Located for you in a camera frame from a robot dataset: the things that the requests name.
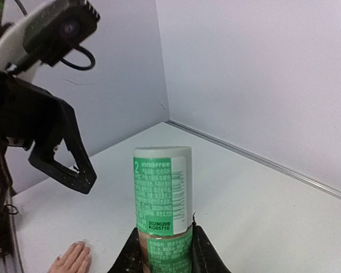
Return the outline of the nail polish bottle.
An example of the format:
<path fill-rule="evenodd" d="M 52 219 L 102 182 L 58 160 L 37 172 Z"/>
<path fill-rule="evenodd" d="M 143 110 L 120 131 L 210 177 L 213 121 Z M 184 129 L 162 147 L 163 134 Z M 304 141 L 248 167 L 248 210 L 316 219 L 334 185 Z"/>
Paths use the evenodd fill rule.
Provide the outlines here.
<path fill-rule="evenodd" d="M 192 272 L 193 231 L 174 236 L 158 236 L 138 232 L 143 272 L 189 273 Z"/>

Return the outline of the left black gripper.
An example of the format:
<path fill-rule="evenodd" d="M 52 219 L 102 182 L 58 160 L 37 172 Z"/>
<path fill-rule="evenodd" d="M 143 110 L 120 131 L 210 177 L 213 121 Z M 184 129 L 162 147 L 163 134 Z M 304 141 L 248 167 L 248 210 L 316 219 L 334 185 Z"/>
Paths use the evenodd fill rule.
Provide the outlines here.
<path fill-rule="evenodd" d="M 54 159 L 62 136 L 77 166 Z M 27 81 L 0 71 L 0 158 L 7 146 L 29 149 L 30 164 L 67 188 L 88 194 L 97 175 L 82 142 L 74 108 Z"/>

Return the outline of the white nail polish cap brush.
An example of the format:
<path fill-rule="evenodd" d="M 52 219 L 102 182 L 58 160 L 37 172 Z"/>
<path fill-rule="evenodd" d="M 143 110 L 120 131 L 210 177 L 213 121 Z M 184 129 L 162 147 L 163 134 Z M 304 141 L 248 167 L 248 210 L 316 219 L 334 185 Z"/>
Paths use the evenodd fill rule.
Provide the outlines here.
<path fill-rule="evenodd" d="M 192 148 L 137 147 L 133 166 L 137 228 L 164 237 L 186 232 L 193 213 Z"/>

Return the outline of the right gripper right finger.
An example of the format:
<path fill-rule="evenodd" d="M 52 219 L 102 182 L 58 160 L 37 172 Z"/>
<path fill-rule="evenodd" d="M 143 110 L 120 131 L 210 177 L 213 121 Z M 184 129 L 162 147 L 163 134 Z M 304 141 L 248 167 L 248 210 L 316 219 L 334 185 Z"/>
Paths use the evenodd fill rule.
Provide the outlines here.
<path fill-rule="evenodd" d="M 191 248 L 193 273 L 231 273 L 193 214 Z"/>

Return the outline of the mannequin hand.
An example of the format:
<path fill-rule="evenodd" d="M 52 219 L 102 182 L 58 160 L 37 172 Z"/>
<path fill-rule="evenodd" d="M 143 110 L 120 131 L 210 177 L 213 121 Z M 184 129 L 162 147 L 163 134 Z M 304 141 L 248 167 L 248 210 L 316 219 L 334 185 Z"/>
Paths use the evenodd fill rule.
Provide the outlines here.
<path fill-rule="evenodd" d="M 73 243 L 69 249 L 58 256 L 48 273 L 87 273 L 92 264 L 91 248 L 85 241 Z"/>

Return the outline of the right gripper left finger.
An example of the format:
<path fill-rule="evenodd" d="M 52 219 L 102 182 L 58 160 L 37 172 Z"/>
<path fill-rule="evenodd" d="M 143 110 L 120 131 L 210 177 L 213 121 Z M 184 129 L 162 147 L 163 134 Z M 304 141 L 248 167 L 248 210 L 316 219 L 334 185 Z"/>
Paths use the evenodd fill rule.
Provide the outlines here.
<path fill-rule="evenodd" d="M 108 273 L 142 273 L 139 233 L 135 227 Z"/>

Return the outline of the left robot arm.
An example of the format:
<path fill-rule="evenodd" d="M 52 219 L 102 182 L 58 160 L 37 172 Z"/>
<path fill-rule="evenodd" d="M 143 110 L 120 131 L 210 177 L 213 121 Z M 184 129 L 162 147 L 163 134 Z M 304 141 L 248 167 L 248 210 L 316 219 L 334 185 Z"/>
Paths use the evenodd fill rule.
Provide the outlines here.
<path fill-rule="evenodd" d="M 66 63 L 71 51 L 84 54 L 87 66 L 68 63 L 78 71 L 95 66 L 95 57 L 81 46 L 92 35 L 100 15 L 88 1 L 52 1 L 24 12 L 16 23 L 2 23 L 0 1 L 0 272 L 7 258 L 14 271 L 23 265 L 11 203 L 13 179 L 5 158 L 9 147 L 30 151 L 30 164 L 74 191 L 87 194 L 96 174 L 83 145 L 74 109 L 33 84 L 42 65 Z"/>

